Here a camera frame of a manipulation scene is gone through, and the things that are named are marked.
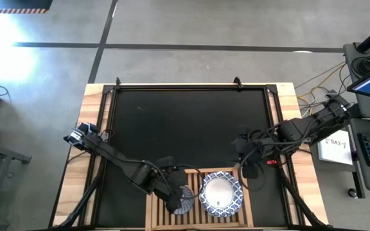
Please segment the striped blue bowl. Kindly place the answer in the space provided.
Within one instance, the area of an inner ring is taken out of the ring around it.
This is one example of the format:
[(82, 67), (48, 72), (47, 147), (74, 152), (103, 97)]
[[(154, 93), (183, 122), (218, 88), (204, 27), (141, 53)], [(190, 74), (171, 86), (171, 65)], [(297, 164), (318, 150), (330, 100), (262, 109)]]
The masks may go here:
[(182, 190), (182, 196), (180, 198), (181, 205), (173, 211), (173, 214), (184, 215), (193, 208), (195, 196), (187, 185), (181, 185), (179, 188)]

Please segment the white paper sign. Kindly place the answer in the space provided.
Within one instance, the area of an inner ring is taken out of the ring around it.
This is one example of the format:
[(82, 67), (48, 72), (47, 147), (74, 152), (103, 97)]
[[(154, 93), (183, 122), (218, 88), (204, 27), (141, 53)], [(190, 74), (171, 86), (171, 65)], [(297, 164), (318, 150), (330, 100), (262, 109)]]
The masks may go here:
[(317, 147), (319, 160), (353, 165), (349, 132), (339, 130), (319, 141)]

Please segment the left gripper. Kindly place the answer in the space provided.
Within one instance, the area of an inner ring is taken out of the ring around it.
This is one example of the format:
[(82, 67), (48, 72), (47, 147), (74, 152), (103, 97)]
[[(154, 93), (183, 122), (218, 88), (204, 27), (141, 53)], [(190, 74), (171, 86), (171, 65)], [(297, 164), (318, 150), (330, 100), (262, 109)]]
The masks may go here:
[(158, 182), (155, 184), (154, 193), (156, 196), (168, 196), (166, 210), (173, 214), (180, 209), (183, 196), (182, 186), (188, 184), (187, 174), (183, 169), (163, 169), (156, 173)]

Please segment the wooden slatted shelf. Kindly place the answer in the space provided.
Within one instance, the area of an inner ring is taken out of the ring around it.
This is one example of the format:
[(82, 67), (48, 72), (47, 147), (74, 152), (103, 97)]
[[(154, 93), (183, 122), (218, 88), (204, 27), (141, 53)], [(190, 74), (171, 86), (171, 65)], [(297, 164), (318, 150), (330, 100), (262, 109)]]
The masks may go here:
[(164, 202), (156, 195), (146, 197), (145, 231), (162, 230), (204, 230), (204, 229), (248, 229), (253, 228), (251, 202), (249, 192), (243, 189), (241, 209), (227, 218), (210, 216), (202, 204), (195, 200), (191, 210), (184, 215), (170, 214)]

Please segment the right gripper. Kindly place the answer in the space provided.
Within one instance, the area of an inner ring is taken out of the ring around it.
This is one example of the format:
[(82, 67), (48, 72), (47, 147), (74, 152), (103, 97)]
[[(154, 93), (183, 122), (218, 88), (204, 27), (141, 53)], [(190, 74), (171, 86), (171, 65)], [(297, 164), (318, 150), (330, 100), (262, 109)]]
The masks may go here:
[(247, 126), (238, 127), (237, 137), (233, 141), (238, 155), (235, 162), (241, 162), (244, 178), (257, 179), (259, 177), (259, 161), (264, 158), (264, 148), (258, 144), (262, 135), (251, 136), (251, 133), (252, 129)]

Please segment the hazard striped black mat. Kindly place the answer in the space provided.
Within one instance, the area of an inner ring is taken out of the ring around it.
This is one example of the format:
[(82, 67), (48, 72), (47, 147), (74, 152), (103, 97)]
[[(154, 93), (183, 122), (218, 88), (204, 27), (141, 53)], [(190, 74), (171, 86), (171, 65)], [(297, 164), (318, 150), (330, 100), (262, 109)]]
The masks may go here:
[(0, 0), (2, 14), (46, 13), (53, 0)]

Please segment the black diagonal frame strut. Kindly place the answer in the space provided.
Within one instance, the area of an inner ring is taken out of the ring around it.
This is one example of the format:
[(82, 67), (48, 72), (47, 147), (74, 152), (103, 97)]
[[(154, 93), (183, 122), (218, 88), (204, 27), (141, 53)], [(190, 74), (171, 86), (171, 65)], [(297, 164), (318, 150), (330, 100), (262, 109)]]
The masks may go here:
[(82, 210), (87, 208), (87, 203), (89, 198), (92, 196), (93, 192), (99, 188), (102, 183), (102, 175), (96, 176), (92, 181), (92, 184), (84, 192), (82, 199), (76, 204), (76, 207), (68, 215), (68, 217), (61, 224), (53, 226), (54, 229), (58, 230), (72, 230), (72, 225), (78, 217), (82, 216)]
[(290, 180), (286, 177), (286, 174), (283, 171), (283, 167), (278, 166), (278, 168), (283, 181), (283, 185), (289, 191), (295, 203), (299, 206), (301, 212), (306, 216), (311, 226), (318, 228), (328, 227), (326, 224), (324, 224), (321, 220), (317, 218), (317, 216), (310, 210), (310, 208), (307, 206), (304, 200), (300, 197), (300, 194), (297, 192), (297, 190), (295, 190), (294, 186), (290, 183)]

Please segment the blue white paper bowl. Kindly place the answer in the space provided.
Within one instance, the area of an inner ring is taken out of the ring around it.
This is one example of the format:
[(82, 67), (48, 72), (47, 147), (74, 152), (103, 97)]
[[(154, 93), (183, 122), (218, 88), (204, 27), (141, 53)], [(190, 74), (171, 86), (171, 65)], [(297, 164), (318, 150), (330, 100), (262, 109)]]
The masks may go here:
[(239, 181), (232, 174), (217, 171), (204, 177), (198, 197), (209, 215), (226, 218), (235, 215), (241, 209), (243, 191)]

